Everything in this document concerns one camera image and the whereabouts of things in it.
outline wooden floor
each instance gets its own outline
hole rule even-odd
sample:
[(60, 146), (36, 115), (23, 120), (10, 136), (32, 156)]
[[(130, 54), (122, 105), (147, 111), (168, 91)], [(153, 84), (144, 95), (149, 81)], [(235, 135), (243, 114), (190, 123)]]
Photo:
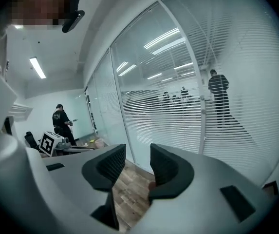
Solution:
[(149, 208), (148, 185), (154, 176), (126, 162), (113, 187), (115, 211), (120, 232), (130, 230)]

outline man wearing cap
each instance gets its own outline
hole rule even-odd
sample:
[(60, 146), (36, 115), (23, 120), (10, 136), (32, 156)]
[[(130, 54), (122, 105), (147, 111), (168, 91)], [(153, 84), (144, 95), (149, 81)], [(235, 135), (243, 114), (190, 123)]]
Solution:
[(227, 94), (229, 82), (224, 75), (218, 75), (215, 69), (212, 69), (210, 73), (212, 78), (208, 82), (208, 89), (214, 94), (218, 124), (221, 124), (223, 115), (225, 116), (225, 122), (228, 123), (229, 118), (232, 117), (229, 111), (229, 99)]
[(78, 3), (79, 0), (10, 0), (8, 2), (0, 12), (0, 74), (5, 80), (8, 68), (7, 27), (10, 24), (62, 24), (62, 31), (69, 32), (79, 21), (79, 17), (84, 15), (83, 11), (78, 13)]
[(57, 105), (56, 111), (53, 113), (53, 125), (55, 133), (68, 138), (71, 145), (76, 146), (76, 142), (69, 128), (69, 126), (72, 126), (73, 124), (69, 120), (61, 104)]

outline ceiling light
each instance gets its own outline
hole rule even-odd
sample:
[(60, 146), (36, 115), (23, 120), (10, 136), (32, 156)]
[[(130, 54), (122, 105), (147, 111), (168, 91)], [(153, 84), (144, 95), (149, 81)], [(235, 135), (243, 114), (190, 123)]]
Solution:
[(187, 63), (187, 64), (182, 65), (182, 66), (179, 66), (179, 67), (176, 67), (176, 68), (174, 68), (174, 69), (185, 68), (185, 67), (188, 67), (188, 66), (191, 66), (191, 65), (193, 65), (193, 62)]
[(126, 64), (128, 64), (128, 62), (123, 62), (120, 66), (118, 66), (118, 68), (116, 69), (117, 72), (119, 72)]
[(37, 58), (36, 57), (32, 57), (30, 58), (30, 62), (32, 64), (32, 66), (34, 67), (34, 69), (36, 70), (38, 76), (40, 76), (41, 79), (44, 79), (46, 78), (46, 76), (44, 75), (38, 61), (37, 61)]
[(142, 61), (140, 64), (144, 63), (145, 61), (147, 61), (146, 64), (148, 64), (148, 63), (150, 63), (150, 60), (152, 60), (152, 59), (154, 59), (154, 58), (155, 58), (155, 57), (152, 57), (152, 58), (150, 58), (149, 60), (144, 60), (144, 61)]
[(163, 46), (162, 48), (159, 48), (158, 50), (154, 51), (152, 54), (153, 55), (158, 55), (158, 54), (164, 52), (165, 50), (172, 49), (172, 48), (177, 47), (179, 45), (182, 45), (184, 43), (185, 43), (185, 38), (180, 38), (180, 39), (178, 39), (174, 42), (171, 42), (171, 43)]
[(172, 29), (172, 30), (166, 32), (165, 34), (163, 34), (163, 35), (157, 37), (156, 39), (152, 40), (151, 42), (147, 43), (147, 44), (144, 46), (144, 48), (145, 48), (145, 49), (149, 49), (149, 48), (151, 48), (153, 45), (157, 44), (158, 42), (160, 42), (160, 41), (162, 41), (162, 40), (164, 40), (164, 39), (166, 39), (166, 38), (168, 38), (168, 37), (170, 37), (170, 36), (172, 36), (172, 35), (174, 35), (174, 34), (177, 34), (177, 33), (179, 33), (179, 29), (178, 29), (178, 28)]
[(129, 71), (131, 71), (133, 68), (137, 67), (136, 65), (132, 65), (131, 67), (129, 67), (127, 70), (123, 71), (122, 73), (119, 74), (119, 76), (123, 76), (126, 73), (128, 73)]
[(166, 80), (172, 80), (173, 79), (173, 77), (171, 77), (171, 78), (167, 78), (167, 79), (165, 79), (165, 80), (162, 80), (162, 81), (166, 81)]
[(162, 75), (162, 73), (159, 73), (159, 74), (154, 75), (154, 76), (151, 76), (151, 77), (149, 77), (149, 78), (147, 78), (147, 79), (149, 80), (149, 79), (155, 78), (155, 77), (157, 77), (157, 76), (161, 76), (161, 75)]
[(21, 29), (21, 28), (23, 28), (23, 25), (14, 25), (14, 27), (15, 27), (16, 29)]
[(191, 75), (191, 74), (194, 74), (194, 73), (195, 72), (189, 72), (189, 73), (182, 74), (182, 76)]

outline horizontal blinds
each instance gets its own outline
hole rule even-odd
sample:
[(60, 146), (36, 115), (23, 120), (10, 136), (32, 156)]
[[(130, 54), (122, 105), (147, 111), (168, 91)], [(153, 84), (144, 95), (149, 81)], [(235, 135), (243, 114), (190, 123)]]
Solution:
[(126, 128), (136, 163), (146, 170), (151, 143), (199, 150), (199, 90), (185, 41), (156, 5), (112, 45)]
[(213, 78), (204, 154), (258, 185), (279, 160), (279, 32), (256, 0), (164, 0), (181, 24), (200, 68)]
[(94, 78), (97, 101), (107, 133), (107, 144), (126, 144), (127, 159), (133, 161), (122, 119), (109, 53), (106, 53), (102, 58), (99, 67), (94, 73)]
[(87, 84), (87, 91), (90, 97), (91, 114), (93, 115), (98, 136), (107, 141), (107, 130), (100, 112), (94, 75), (92, 75), (92, 78)]

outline white ceiling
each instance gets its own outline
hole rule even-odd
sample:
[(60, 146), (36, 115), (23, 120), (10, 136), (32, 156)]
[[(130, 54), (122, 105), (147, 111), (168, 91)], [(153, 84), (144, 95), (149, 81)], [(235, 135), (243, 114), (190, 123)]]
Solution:
[(75, 75), (80, 66), (78, 60), (84, 37), (101, 3), (106, 0), (80, 0), (79, 9), (85, 11), (85, 16), (74, 30), (66, 34), (61, 31), (61, 26), (22, 29), (10, 26), (7, 32), (10, 69), (25, 81), (40, 79), (29, 62), (29, 58), (37, 57), (48, 80), (60, 72)]

